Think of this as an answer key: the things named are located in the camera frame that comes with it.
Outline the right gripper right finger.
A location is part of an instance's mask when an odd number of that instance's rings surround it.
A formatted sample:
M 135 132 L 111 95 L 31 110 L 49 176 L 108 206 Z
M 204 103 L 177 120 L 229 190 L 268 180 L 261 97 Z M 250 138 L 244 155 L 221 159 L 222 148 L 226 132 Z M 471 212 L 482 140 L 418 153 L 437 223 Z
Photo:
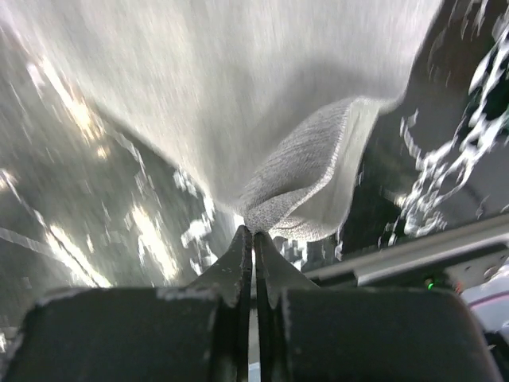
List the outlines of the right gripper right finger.
M 254 237 L 264 381 L 501 381 L 478 321 L 457 294 L 318 287 Z

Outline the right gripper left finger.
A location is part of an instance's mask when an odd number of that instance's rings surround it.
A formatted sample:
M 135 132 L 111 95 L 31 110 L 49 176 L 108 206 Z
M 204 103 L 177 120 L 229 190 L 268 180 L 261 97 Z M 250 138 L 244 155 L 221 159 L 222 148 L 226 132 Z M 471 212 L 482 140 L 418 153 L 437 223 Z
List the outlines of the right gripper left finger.
M 35 303 L 4 381 L 245 381 L 252 236 L 186 287 L 73 288 Z

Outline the grey cloth napkin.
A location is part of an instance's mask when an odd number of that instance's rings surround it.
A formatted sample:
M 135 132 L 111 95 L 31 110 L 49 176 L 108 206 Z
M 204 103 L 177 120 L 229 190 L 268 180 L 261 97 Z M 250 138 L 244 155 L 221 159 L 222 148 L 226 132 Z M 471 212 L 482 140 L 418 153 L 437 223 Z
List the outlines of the grey cloth napkin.
M 439 1 L 4 1 L 38 56 L 254 232 L 345 221 Z

